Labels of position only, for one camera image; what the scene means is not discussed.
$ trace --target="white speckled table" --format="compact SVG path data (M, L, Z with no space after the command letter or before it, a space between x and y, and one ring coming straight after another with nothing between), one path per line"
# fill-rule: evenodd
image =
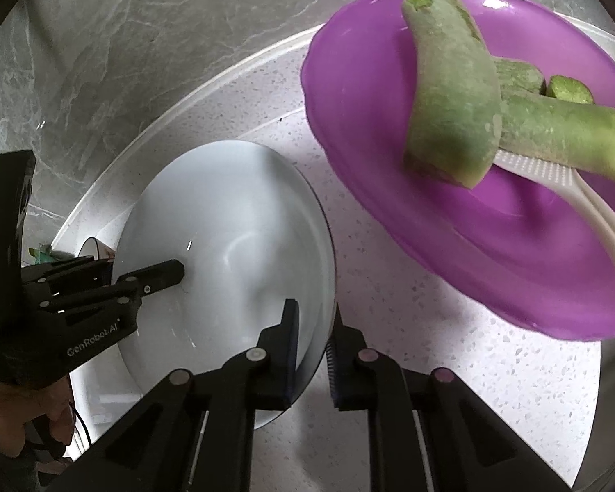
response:
M54 247L77 253L90 235L114 246L146 185L187 150L235 137L270 146L303 172L325 208L344 322L405 367L455 370L571 484L592 427L599 344L503 322L422 269L360 207L305 122L298 71L313 33L254 55L151 124L84 196ZM94 437L139 397L117 348L73 373L73 383ZM256 432L251 490L368 490L367 450L365 416L333 409L322 363L292 409Z

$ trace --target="marble tile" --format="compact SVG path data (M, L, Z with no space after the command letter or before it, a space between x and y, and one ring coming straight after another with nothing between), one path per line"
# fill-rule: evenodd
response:
M200 83L348 1L21 0L0 28L0 151L38 157L28 235L51 240L49 217ZM597 0L536 1L615 33Z

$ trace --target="green radish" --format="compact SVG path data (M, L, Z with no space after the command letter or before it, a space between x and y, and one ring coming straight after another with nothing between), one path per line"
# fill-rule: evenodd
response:
M549 80L547 96L574 103L594 103L590 89L578 79L566 76L553 76Z
M492 55L461 0L404 0L401 9L418 48L405 164L473 188L492 166L501 137Z
M615 109L503 91L500 147L615 181Z
M501 89L525 90L533 94L544 94L546 81L539 68L526 61L495 57L494 66L497 67L499 85Z

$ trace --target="person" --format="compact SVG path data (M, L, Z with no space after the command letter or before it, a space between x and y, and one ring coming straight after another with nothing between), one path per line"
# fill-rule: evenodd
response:
M69 445L75 423L68 376L40 390L0 383L0 492L38 492L36 457L25 444L25 424L46 415L50 435Z

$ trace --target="purple plate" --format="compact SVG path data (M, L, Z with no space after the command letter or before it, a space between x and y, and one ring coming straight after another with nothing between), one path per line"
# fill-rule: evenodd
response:
M357 0L312 40L305 109L333 170L406 253L509 322L615 337L615 268L565 201L497 167L471 191L402 168L417 65L401 1ZM615 107L615 62L566 20L526 0L463 1L492 54L581 79ZM615 184L584 177L615 209Z

